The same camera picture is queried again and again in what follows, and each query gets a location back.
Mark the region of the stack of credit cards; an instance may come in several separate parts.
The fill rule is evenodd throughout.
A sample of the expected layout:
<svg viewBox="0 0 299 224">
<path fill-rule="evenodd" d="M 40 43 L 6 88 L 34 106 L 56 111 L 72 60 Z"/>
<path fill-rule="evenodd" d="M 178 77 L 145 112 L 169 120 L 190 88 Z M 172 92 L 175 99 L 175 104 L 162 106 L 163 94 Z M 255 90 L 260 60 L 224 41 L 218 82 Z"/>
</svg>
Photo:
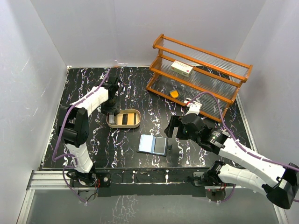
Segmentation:
<svg viewBox="0 0 299 224">
<path fill-rule="evenodd" d="M 111 124 L 111 125 L 116 125 L 116 122 L 115 122 L 115 115 L 113 112 L 110 112 L 108 114 L 108 123 Z"/>
</svg>

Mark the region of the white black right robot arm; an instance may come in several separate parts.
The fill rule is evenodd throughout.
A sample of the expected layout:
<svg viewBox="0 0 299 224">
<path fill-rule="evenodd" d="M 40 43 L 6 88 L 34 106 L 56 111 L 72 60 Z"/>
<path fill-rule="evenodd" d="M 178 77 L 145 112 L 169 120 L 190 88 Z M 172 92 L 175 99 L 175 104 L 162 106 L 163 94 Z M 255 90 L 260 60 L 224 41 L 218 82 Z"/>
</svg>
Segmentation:
<svg viewBox="0 0 299 224">
<path fill-rule="evenodd" d="M 236 162 L 235 168 L 215 161 L 207 172 L 194 177 L 197 183 L 219 185 L 231 183 L 256 191 L 282 209 L 290 209 L 299 190 L 299 168 L 293 163 L 278 165 L 238 145 L 227 130 L 209 128 L 194 114 L 172 116 L 164 133 L 172 137 L 174 129 L 180 140 L 192 140 L 202 149 Z"/>
</svg>

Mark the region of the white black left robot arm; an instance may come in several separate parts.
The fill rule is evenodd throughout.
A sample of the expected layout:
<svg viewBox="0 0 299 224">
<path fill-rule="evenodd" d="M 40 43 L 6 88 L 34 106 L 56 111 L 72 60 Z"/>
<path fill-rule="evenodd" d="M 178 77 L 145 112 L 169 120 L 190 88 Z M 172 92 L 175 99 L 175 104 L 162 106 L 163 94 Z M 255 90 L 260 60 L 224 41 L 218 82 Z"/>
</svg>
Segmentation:
<svg viewBox="0 0 299 224">
<path fill-rule="evenodd" d="M 95 165 L 92 162 L 86 141 L 89 136 L 89 116 L 100 108 L 100 112 L 108 118 L 120 113 L 119 97 L 120 79 L 115 76 L 105 78 L 100 85 L 93 87 L 86 95 L 70 106 L 59 108 L 57 124 L 58 140 L 63 141 L 74 162 L 74 173 L 71 178 L 92 186 L 96 182 Z"/>
</svg>

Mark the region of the black blue card holder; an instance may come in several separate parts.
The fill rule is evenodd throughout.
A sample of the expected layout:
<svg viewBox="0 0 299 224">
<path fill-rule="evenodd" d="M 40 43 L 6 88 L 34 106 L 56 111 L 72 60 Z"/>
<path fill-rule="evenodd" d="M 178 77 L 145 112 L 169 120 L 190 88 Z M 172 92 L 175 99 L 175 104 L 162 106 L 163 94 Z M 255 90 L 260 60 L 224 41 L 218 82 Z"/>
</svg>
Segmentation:
<svg viewBox="0 0 299 224">
<path fill-rule="evenodd" d="M 142 134 L 140 138 L 140 143 L 138 147 L 138 152 L 139 153 L 145 153 L 145 154 L 154 154 L 154 155 L 159 155 L 159 156 L 166 156 L 167 154 L 167 149 L 165 149 L 164 154 L 156 154 L 154 153 L 154 145 L 155 145 L 155 138 L 156 136 L 153 135 L 145 135 Z"/>
</svg>

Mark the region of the beige oval plastic tray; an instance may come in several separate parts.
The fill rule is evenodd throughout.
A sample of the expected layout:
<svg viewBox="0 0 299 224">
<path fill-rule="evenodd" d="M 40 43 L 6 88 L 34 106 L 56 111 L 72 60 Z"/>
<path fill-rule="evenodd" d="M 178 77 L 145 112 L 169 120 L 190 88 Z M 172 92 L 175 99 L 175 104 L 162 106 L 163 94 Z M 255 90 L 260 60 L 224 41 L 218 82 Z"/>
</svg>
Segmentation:
<svg viewBox="0 0 299 224">
<path fill-rule="evenodd" d="M 125 113 L 128 114 L 128 123 L 127 125 L 122 125 L 122 115 Z M 106 122 L 110 128 L 137 128 L 141 122 L 141 114 L 136 109 L 120 110 L 120 113 L 115 115 L 116 125 L 108 123 L 108 115 L 106 116 Z"/>
</svg>

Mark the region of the black credit card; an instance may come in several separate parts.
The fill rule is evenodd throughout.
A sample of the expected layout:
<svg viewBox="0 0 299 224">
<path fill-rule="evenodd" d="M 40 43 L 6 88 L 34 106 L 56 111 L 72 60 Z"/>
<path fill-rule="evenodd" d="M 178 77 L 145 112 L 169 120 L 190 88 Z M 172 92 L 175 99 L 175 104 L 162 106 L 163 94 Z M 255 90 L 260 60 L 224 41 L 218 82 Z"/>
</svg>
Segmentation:
<svg viewBox="0 0 299 224">
<path fill-rule="evenodd" d="M 164 154 L 166 149 L 166 138 L 156 137 L 155 145 L 154 145 L 154 153 L 156 154 Z"/>
</svg>

